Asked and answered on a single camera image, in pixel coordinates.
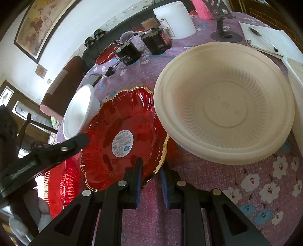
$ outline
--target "framed painting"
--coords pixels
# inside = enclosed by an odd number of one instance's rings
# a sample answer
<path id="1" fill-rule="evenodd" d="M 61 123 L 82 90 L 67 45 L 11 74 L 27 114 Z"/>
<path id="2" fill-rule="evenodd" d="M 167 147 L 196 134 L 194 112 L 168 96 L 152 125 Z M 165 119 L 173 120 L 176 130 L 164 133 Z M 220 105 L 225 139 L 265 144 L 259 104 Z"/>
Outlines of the framed painting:
<path id="1" fill-rule="evenodd" d="M 34 0 L 28 7 L 14 44 L 36 63 L 56 28 L 81 0 Z"/>

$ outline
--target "stacked paper bowls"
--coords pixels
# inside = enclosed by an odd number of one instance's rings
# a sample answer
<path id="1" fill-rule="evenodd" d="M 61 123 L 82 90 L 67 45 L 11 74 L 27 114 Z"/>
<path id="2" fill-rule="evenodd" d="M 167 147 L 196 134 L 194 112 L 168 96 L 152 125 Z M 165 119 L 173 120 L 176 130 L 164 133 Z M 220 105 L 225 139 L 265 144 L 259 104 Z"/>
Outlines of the stacked paper bowls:
<path id="1" fill-rule="evenodd" d="M 181 147 L 205 160 L 241 165 L 277 151 L 294 121 L 294 98 L 262 53 L 211 42 L 173 59 L 154 91 L 157 115 Z"/>

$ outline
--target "wooden cabinet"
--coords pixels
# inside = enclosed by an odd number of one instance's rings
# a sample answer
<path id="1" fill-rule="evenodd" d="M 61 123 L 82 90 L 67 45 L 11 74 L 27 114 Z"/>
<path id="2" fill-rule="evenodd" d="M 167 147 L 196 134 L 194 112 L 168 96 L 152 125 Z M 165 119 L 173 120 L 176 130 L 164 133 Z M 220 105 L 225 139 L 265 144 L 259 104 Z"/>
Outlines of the wooden cabinet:
<path id="1" fill-rule="evenodd" d="M 229 2 L 233 11 L 242 12 L 243 10 L 245 14 L 257 18 L 274 29 L 284 30 L 303 52 L 303 47 L 299 44 L 294 32 L 283 17 L 269 4 L 256 0 L 229 0 Z"/>

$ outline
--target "white plastic jar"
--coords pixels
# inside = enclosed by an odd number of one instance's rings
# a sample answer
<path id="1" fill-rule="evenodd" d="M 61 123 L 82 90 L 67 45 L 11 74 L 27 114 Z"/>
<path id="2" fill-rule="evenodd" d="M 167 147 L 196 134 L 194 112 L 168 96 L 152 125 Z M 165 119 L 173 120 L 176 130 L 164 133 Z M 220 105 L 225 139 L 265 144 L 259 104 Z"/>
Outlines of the white plastic jar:
<path id="1" fill-rule="evenodd" d="M 170 39 L 187 38 L 196 33 L 194 23 L 181 1 L 163 5 L 153 11 Z"/>

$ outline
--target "paper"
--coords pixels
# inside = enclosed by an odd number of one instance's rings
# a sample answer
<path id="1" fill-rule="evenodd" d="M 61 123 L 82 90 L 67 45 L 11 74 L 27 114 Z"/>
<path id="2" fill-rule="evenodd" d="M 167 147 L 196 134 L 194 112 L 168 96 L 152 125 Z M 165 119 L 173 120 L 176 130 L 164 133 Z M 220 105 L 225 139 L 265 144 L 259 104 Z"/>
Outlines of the paper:
<path id="1" fill-rule="evenodd" d="M 273 55 L 279 59 L 282 59 L 284 56 L 290 57 L 298 62 L 303 63 L 303 54 L 291 38 L 283 31 L 275 30 L 273 28 L 263 27 L 263 26 L 254 26 L 250 24 L 240 23 L 244 37 L 248 45 L 263 51 L 267 54 Z M 264 38 L 267 38 L 273 45 L 278 49 L 278 52 L 274 51 L 272 45 L 266 42 L 263 38 L 257 36 L 249 30 L 249 27 L 258 31 Z"/>

